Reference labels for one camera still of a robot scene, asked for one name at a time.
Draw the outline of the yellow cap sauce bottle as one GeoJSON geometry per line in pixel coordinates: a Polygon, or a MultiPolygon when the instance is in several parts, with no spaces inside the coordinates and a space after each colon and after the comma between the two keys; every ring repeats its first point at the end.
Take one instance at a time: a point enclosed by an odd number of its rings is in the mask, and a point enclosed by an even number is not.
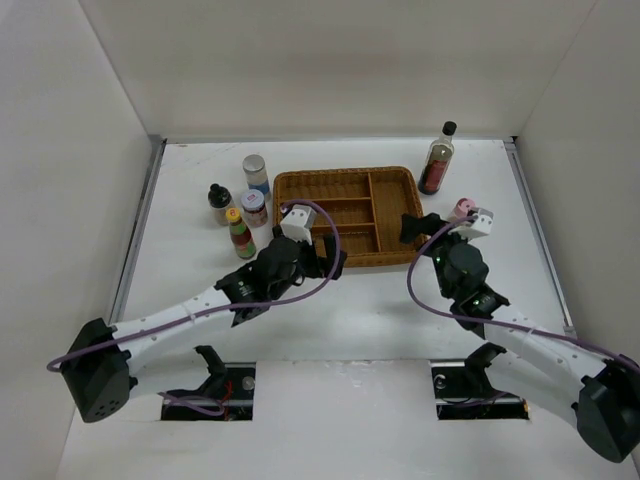
{"type": "Polygon", "coordinates": [[[226,210],[229,234],[235,252],[243,260],[251,259],[257,252],[251,231],[237,208],[226,210]]]}

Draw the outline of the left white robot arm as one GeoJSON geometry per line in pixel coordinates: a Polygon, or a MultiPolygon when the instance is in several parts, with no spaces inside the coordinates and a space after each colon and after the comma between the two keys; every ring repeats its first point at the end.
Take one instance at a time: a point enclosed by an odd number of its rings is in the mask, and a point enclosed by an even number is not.
{"type": "Polygon", "coordinates": [[[87,322],[66,355],[52,362],[64,378],[82,420],[102,421],[132,398],[149,393],[209,417],[227,412],[227,367],[201,338],[237,327],[275,306],[307,279],[323,284],[340,277],[347,255],[337,234],[323,239],[324,256],[313,244],[280,235],[258,256],[183,303],[143,318],[109,326],[87,322]],[[205,362],[190,375],[190,386],[170,387],[147,367],[174,349],[190,347],[205,362]]]}

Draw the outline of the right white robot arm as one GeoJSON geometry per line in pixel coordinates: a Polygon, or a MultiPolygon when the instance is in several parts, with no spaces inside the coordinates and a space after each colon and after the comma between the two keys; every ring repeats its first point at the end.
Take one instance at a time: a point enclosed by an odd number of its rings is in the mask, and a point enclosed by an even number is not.
{"type": "Polygon", "coordinates": [[[639,365],[622,354],[537,326],[486,282],[489,267],[472,239],[490,233],[491,212],[475,208],[446,221],[432,213],[401,218],[400,240],[427,241],[446,317],[483,340],[465,361],[473,394],[507,393],[573,427],[600,457],[620,463],[639,445],[639,365]]]}

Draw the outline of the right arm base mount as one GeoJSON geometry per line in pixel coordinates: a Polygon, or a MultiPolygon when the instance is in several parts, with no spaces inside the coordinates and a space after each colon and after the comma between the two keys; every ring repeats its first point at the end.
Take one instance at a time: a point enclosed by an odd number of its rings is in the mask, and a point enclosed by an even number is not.
{"type": "Polygon", "coordinates": [[[486,371],[506,350],[486,343],[466,359],[436,361],[431,377],[441,421],[528,420],[527,402],[493,388],[486,371]]]}

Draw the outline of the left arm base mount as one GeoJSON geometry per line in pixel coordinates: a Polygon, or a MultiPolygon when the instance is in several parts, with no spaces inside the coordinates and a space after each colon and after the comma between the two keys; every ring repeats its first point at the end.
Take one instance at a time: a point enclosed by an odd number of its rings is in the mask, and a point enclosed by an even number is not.
{"type": "Polygon", "coordinates": [[[206,364],[207,376],[195,387],[168,390],[162,421],[233,422],[253,419],[256,387],[255,363],[224,363],[211,346],[195,353],[206,364]]]}

